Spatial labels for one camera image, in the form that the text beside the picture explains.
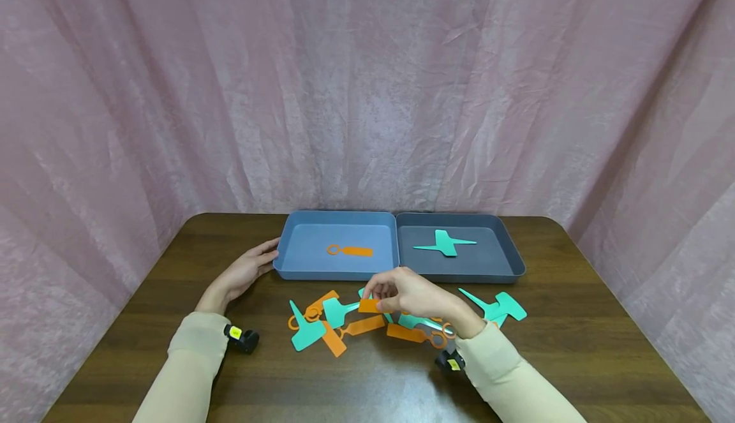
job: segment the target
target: teal t-shaped tag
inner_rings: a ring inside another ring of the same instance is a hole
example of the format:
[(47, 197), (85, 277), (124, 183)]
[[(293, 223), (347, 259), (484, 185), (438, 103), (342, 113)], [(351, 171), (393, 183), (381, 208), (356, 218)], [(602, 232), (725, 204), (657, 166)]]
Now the teal t-shaped tag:
[(447, 257), (456, 257), (457, 251), (454, 249), (455, 244), (477, 244), (477, 241), (450, 238), (446, 230), (434, 230), (434, 241), (436, 243), (435, 246), (414, 246), (414, 249), (440, 251)]
[(299, 325), (299, 331), (296, 332), (296, 335), (291, 337), (291, 343), (296, 351), (301, 351), (304, 350), (305, 347), (321, 339), (326, 333), (326, 327), (324, 327), (324, 323), (321, 321), (306, 321), (304, 315), (301, 315), (299, 309), (296, 308), (296, 303), (293, 301), (289, 301), (289, 303), (291, 304), (293, 316), (296, 318), (296, 324)]
[(501, 315), (499, 318), (495, 318), (493, 322), (497, 323), (498, 329), (500, 329), (501, 327), (503, 327), (503, 322), (505, 322), (507, 318), (508, 318), (508, 315)]
[(349, 303), (349, 305), (342, 305), (336, 298), (326, 299), (322, 302), (324, 308), (324, 316), (326, 322), (332, 329), (337, 329), (345, 325), (345, 315), (350, 311), (355, 311), (360, 306), (360, 302)]
[(482, 308), (485, 320), (497, 322), (497, 318), (503, 315), (510, 315), (514, 320), (521, 321), (528, 316), (526, 310), (521, 307), (521, 304), (516, 302), (516, 299), (511, 297), (507, 292), (498, 293), (495, 296), (497, 302), (485, 303), (463, 288), (459, 288), (459, 291), (476, 303), (478, 307)]

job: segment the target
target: blue tray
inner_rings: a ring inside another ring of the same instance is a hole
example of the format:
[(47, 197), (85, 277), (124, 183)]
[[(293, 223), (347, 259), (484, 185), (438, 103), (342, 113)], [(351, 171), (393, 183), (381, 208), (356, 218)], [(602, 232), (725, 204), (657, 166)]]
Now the blue tray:
[[(371, 257), (330, 254), (368, 248)], [(274, 268), (283, 279), (367, 281), (398, 266), (396, 217), (387, 212), (295, 211), (286, 220)]]
[[(503, 221), (490, 214), (403, 213), (396, 217), (401, 265), (437, 283), (515, 283), (526, 264)], [(434, 231), (451, 238), (476, 241), (458, 244), (456, 257), (439, 251), (415, 249), (434, 244)]]

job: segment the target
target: pink fabric backdrop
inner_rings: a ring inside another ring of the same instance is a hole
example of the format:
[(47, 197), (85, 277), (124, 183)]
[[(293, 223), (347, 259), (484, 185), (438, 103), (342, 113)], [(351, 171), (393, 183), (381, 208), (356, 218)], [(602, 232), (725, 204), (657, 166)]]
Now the pink fabric backdrop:
[(0, 420), (43, 417), (188, 217), (352, 207), (552, 217), (731, 421), (735, 0), (0, 0), (0, 22)]

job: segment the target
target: yellow label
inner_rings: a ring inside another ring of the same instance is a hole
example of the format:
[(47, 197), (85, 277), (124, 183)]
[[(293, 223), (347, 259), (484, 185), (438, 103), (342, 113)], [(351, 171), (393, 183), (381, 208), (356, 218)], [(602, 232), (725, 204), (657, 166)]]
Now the yellow label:
[(242, 336), (242, 329), (240, 327), (232, 326), (230, 328), (230, 337), (233, 337), (233, 339), (236, 339), (236, 340), (240, 340), (241, 336)]

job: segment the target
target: orange plastic tag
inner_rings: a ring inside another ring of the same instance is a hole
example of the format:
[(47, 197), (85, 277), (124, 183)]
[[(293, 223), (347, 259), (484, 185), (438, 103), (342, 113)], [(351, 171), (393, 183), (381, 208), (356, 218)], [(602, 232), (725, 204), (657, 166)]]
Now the orange plastic tag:
[(326, 327), (326, 333), (322, 336), (322, 340), (324, 340), (326, 346), (329, 347), (329, 350), (332, 350), (334, 357), (339, 357), (343, 352), (347, 351), (347, 346), (345, 346), (345, 342), (342, 341), (342, 337), (338, 336), (337, 332), (334, 332), (332, 327), (329, 327), (328, 322), (322, 322), (324, 323), (324, 327)]
[(322, 307), (322, 303), (324, 303), (324, 301), (326, 301), (326, 299), (330, 299), (330, 298), (338, 299), (339, 298), (339, 294), (337, 293), (337, 291), (334, 291), (334, 290), (333, 291), (329, 291), (329, 292), (325, 293), (322, 297), (319, 297), (319, 299), (317, 301), (315, 301), (314, 303), (312, 303), (310, 306), (306, 307), (305, 313), (309, 313), (309, 310), (313, 310), (313, 309), (319, 310), (319, 313), (321, 313), (322, 311), (324, 311), (324, 308)]
[(373, 250), (371, 248), (355, 248), (354, 246), (348, 246), (346, 248), (342, 248), (342, 254), (373, 257)]
[(357, 311), (360, 313), (392, 313), (392, 311), (378, 310), (378, 302), (376, 299), (362, 299)]
[[(329, 291), (325, 293), (322, 297), (320, 297), (317, 301), (311, 303), (310, 306), (306, 307), (306, 310), (304, 311), (304, 318), (306, 318), (306, 321), (314, 322), (318, 320), (319, 316), (321, 316), (321, 313), (324, 312), (324, 301), (331, 298), (338, 299), (339, 294), (334, 290)], [(296, 317), (291, 316), (288, 319), (288, 328), (290, 330), (299, 330), (299, 326), (296, 326)]]
[(415, 341), (416, 343), (423, 343), (426, 341), (426, 332), (420, 329), (406, 329), (396, 323), (388, 324), (388, 337), (395, 337), (396, 339)]
[(351, 336), (358, 336), (362, 333), (369, 332), (371, 330), (380, 329), (385, 325), (385, 318), (382, 316), (371, 316), (364, 320), (354, 321), (349, 323), (347, 327), (339, 330), (339, 337), (342, 339), (345, 333)]

